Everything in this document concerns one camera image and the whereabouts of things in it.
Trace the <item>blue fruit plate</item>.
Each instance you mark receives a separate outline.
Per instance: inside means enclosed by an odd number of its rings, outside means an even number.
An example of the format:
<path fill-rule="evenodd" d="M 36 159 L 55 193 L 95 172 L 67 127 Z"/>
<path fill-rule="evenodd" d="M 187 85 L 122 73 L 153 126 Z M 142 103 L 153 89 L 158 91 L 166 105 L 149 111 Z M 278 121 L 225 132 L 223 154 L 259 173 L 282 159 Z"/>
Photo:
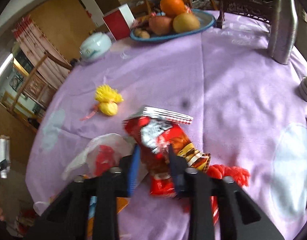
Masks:
<path fill-rule="evenodd" d="M 177 33 L 173 29 L 170 33 L 166 35 L 156 35 L 154 33 L 150 34 L 150 37 L 139 37 L 135 34 L 135 29 L 130 32 L 130 38 L 137 42 L 146 42 L 146 43 L 153 43 L 153 42 L 166 42 L 168 40 L 172 40 L 179 37 L 184 37 L 188 35 L 198 34 L 201 32 L 206 31 L 207 29 L 213 27 L 215 25 L 216 19 L 215 17 L 210 14 L 209 12 L 200 10 L 200 9 L 191 9 L 192 14 L 197 18 L 200 23 L 200 26 L 195 30 L 189 30 L 182 33 Z"/>

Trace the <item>orange paper carton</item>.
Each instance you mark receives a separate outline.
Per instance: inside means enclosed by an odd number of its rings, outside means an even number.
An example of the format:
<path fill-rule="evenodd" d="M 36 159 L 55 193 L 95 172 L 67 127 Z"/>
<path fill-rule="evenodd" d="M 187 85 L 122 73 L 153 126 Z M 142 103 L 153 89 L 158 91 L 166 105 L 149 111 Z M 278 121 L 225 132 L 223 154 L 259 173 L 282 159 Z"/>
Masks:
<path fill-rule="evenodd" d="M 93 233 L 100 239 L 120 239 L 117 214 L 129 203 L 129 198 L 91 196 L 87 219 L 86 239 L 92 239 Z"/>

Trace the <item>red box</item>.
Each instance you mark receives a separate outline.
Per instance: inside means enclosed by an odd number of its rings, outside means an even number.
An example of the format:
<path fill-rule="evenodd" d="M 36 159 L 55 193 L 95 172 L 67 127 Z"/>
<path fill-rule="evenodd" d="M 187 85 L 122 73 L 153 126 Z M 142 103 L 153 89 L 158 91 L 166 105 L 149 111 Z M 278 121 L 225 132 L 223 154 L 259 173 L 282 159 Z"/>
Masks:
<path fill-rule="evenodd" d="M 104 14 L 102 19 L 116 41 L 130 36 L 131 26 L 135 20 L 127 4 Z"/>

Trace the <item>white ceramic lidded jar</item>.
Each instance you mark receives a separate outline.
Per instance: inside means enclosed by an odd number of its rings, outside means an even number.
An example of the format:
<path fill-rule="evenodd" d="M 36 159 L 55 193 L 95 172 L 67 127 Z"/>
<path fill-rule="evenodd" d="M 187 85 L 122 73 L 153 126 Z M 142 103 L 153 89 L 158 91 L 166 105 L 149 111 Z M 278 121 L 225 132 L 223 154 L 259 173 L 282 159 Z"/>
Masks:
<path fill-rule="evenodd" d="M 81 60 L 91 62 L 103 56 L 112 46 L 112 40 L 106 33 L 90 35 L 80 46 Z"/>

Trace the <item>steel thermos bottle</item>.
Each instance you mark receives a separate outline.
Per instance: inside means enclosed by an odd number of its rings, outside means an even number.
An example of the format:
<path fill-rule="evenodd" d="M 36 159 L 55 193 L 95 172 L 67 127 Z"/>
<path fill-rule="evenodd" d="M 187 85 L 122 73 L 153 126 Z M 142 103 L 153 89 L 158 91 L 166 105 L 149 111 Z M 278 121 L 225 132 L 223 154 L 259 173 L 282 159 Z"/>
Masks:
<path fill-rule="evenodd" d="M 274 0 L 268 54 L 276 62 L 286 65 L 294 47 L 298 16 L 294 0 Z"/>

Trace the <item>pink floral curtain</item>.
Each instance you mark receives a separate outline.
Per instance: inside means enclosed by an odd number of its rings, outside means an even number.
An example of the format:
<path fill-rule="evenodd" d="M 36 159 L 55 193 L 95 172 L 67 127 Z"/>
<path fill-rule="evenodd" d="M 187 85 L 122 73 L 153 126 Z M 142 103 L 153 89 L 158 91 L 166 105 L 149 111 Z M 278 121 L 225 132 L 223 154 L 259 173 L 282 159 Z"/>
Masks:
<path fill-rule="evenodd" d="M 52 43 L 49 42 L 30 16 L 22 18 L 16 24 L 12 33 L 19 43 L 22 52 L 34 66 L 38 64 L 45 52 L 49 52 L 53 57 L 65 64 L 68 63 Z M 64 83 L 66 77 L 69 75 L 68 69 L 51 61 L 51 59 L 44 60 L 39 66 L 38 72 L 56 89 Z"/>

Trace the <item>yellow pear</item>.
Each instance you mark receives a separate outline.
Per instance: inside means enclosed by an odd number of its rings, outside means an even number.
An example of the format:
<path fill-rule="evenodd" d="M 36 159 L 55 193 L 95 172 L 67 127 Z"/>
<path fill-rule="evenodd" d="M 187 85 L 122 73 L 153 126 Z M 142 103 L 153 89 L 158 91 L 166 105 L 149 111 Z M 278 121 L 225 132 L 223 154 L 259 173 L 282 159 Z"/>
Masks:
<path fill-rule="evenodd" d="M 199 28 L 200 22 L 194 14 L 180 14 L 173 20 L 173 29 L 176 33 L 185 33 Z"/>

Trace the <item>yellow yarn doll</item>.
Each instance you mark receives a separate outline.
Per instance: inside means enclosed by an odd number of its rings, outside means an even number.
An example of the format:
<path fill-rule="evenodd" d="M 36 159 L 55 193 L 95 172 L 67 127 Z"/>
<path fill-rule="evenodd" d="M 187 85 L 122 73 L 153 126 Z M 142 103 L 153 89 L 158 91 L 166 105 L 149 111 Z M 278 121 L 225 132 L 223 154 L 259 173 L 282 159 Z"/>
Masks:
<path fill-rule="evenodd" d="M 94 99 L 96 104 L 93 106 L 89 115 L 80 119 L 80 121 L 88 120 L 95 116 L 96 113 L 102 113 L 106 116 L 115 116 L 118 113 L 118 104 L 124 99 L 117 89 L 111 88 L 109 85 L 101 85 L 96 88 Z"/>

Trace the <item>red apple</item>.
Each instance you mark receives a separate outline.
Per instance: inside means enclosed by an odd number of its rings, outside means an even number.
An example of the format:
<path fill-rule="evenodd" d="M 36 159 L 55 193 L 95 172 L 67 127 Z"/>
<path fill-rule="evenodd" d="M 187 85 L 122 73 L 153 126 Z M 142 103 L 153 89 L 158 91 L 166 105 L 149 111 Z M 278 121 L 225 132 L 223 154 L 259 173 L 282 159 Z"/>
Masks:
<path fill-rule="evenodd" d="M 173 19 L 167 16 L 154 16 L 149 19 L 151 31 L 158 35 L 167 35 L 173 31 Z"/>

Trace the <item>orange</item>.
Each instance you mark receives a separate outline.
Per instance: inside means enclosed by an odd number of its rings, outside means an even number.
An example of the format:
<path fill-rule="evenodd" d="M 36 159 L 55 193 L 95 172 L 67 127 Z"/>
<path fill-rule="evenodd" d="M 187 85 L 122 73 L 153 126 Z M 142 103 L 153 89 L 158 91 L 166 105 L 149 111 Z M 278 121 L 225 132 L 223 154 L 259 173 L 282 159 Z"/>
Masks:
<path fill-rule="evenodd" d="M 186 6 L 183 0 L 161 0 L 160 9 L 171 18 L 186 12 Z"/>

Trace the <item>purple tablecloth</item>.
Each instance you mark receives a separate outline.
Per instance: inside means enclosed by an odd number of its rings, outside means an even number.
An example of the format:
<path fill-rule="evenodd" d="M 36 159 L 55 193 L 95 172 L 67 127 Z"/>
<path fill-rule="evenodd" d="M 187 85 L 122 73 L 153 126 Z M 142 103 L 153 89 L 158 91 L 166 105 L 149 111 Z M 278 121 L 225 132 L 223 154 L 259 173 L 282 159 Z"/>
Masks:
<path fill-rule="evenodd" d="M 307 102 L 299 85 L 307 62 L 297 49 L 282 65 L 271 59 L 269 27 L 226 14 L 222 29 L 163 43 L 115 42 L 98 61 L 66 78 L 38 129 L 26 184 L 38 213 L 66 185 L 67 165 L 100 135 L 124 135 L 124 119 L 143 105 L 192 116 L 183 129 L 211 154 L 212 164 L 240 166 L 251 175 L 246 192 L 285 239 L 307 222 Z M 124 99 L 115 116 L 96 113 L 98 86 Z"/>

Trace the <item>white plastic wrapper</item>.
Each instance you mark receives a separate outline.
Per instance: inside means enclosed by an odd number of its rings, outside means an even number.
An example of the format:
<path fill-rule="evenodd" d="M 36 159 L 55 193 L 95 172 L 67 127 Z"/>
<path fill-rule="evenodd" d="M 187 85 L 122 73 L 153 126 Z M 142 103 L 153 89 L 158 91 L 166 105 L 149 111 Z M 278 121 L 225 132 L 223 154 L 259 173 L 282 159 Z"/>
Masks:
<path fill-rule="evenodd" d="M 94 175 L 95 159 L 99 154 L 99 146 L 106 145 L 115 152 L 117 165 L 122 157 L 130 155 L 135 144 L 131 137 L 123 137 L 116 133 L 109 133 L 92 139 L 85 149 L 82 150 L 64 169 L 61 177 L 68 181 L 76 176 L 82 175 L 86 178 L 96 177 Z"/>

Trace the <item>red snack bag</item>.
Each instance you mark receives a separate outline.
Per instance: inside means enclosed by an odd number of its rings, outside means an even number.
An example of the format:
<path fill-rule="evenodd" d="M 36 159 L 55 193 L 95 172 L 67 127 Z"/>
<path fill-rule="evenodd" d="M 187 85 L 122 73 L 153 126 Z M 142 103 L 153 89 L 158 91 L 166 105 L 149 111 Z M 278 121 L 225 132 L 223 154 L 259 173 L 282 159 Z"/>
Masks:
<path fill-rule="evenodd" d="M 127 134 L 140 146 L 141 161 L 151 178 L 151 195 L 176 196 L 169 165 L 170 147 L 175 155 L 186 160 L 189 167 L 207 172 L 211 155 L 199 151 L 180 126 L 190 125 L 193 119 L 187 114 L 143 106 L 123 121 Z"/>

